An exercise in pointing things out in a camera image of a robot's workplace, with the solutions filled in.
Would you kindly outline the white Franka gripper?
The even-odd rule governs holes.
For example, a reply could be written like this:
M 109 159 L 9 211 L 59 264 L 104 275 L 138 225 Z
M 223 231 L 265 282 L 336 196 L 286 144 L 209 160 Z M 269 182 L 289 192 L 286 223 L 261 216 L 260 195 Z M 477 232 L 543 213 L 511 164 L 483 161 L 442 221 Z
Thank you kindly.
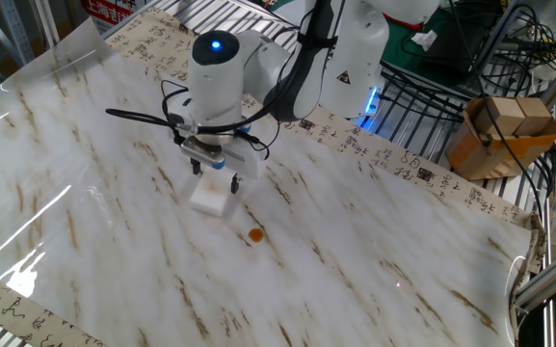
M 225 145 L 208 145 L 194 136 L 187 138 L 181 145 L 183 154 L 190 157 L 193 174 L 200 174 L 201 164 L 215 170 L 229 169 L 240 176 L 258 179 L 264 168 L 260 152 L 252 149 L 248 141 L 235 138 Z M 231 179 L 230 192 L 239 190 L 239 177 Z

